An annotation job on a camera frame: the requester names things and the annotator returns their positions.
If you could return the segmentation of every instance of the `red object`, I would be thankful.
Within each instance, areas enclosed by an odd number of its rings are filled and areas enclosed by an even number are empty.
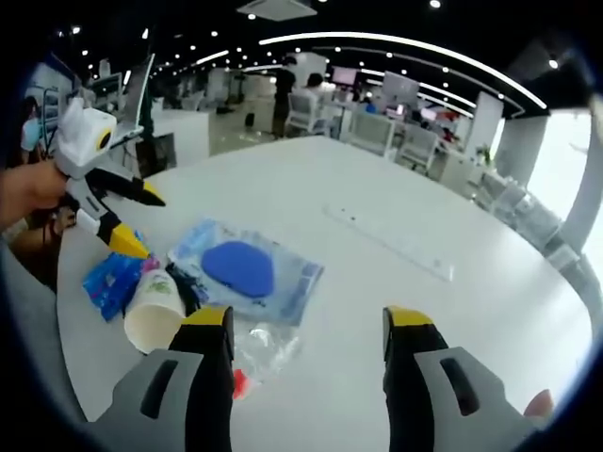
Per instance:
[[[249,380],[245,377],[245,374],[241,369],[235,370],[235,393],[233,394],[234,399],[241,398],[247,392],[249,388]]]

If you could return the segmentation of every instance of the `blue package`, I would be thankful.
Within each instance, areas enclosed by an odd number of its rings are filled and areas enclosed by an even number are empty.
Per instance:
[[[206,271],[204,256],[234,241],[261,250],[269,259],[273,284],[269,292],[264,288],[265,296],[243,295]],[[239,229],[212,218],[201,218],[170,250],[168,259],[174,270],[188,280],[190,290],[201,304],[232,306],[236,313],[249,319],[290,326],[302,322],[305,306],[324,269],[257,231]]]
[[[112,252],[84,279],[84,289],[105,321],[125,308],[134,296],[144,262],[144,259]]]

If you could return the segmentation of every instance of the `black ceiling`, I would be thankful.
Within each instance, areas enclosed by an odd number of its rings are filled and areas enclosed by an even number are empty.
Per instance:
[[[482,88],[453,73],[443,73],[440,67],[447,66],[452,72],[464,73],[509,96],[524,107],[527,114],[542,114],[542,110],[490,74],[462,61],[415,47],[354,39],[299,40],[270,46],[259,46],[258,41],[318,31],[380,33],[439,45],[507,73],[529,44],[538,40],[536,42],[546,50],[541,54],[543,60],[535,56],[530,63],[543,71],[536,79],[521,80],[517,78],[515,64],[513,75],[551,108],[584,104],[582,84],[571,65],[562,64],[557,71],[547,67],[546,56],[553,52],[553,56],[558,57],[554,53],[559,51],[547,38],[554,36],[551,32],[566,33],[574,38],[573,42],[577,42],[590,58],[602,54],[590,52],[593,44],[588,35],[594,36],[596,27],[586,22],[588,2],[557,6],[542,0],[441,0],[442,7],[433,9],[429,0],[328,0],[326,3],[312,0],[318,15],[281,23],[259,17],[250,21],[246,15],[236,12],[247,3],[245,0],[137,0],[114,2],[113,5],[109,2],[102,11],[89,8],[64,17],[52,38],[52,48],[80,76],[87,78],[90,75],[88,65],[93,64],[95,72],[99,60],[104,57],[110,59],[113,71],[125,71],[142,61],[149,51],[155,52],[156,63],[169,61],[173,64],[169,71],[158,76],[173,77],[174,70],[200,70],[188,67],[197,59],[222,50],[230,51],[230,55],[215,62],[223,66],[228,58],[230,67],[236,68],[238,64],[248,66],[255,61],[260,65],[271,64],[274,58],[280,59],[300,47],[303,51],[314,50],[328,57],[332,65],[358,67],[363,61],[367,69],[380,72],[399,73],[405,69],[409,77],[440,88],[448,82],[449,91],[474,101]],[[81,32],[71,35],[72,25],[80,25]],[[141,35],[147,27],[149,39],[143,40]],[[62,37],[58,35],[59,30],[63,32]],[[216,38],[211,37],[212,31],[218,32]],[[190,50],[191,45],[196,47],[194,51]],[[336,53],[336,46],[342,47],[342,52]],[[237,47],[243,52],[237,53]],[[84,49],[89,50],[87,56],[81,55]],[[420,58],[438,67],[399,57],[387,58],[386,52]],[[242,60],[243,55],[248,56],[246,61]],[[517,61],[526,66],[524,60]],[[507,104],[505,114],[516,111],[516,107]]]

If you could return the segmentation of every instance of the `clear plastic wrap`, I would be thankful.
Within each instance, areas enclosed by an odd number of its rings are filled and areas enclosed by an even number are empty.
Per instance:
[[[274,379],[302,349],[298,328],[235,316],[235,399]]]

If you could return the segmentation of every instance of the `white pillar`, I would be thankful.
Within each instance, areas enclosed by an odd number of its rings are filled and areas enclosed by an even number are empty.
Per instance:
[[[499,99],[495,99],[483,91],[480,93],[469,138],[464,147],[466,155],[475,157],[478,148],[484,145],[492,146],[494,136],[497,133],[498,122],[502,118],[503,106],[503,103]]]

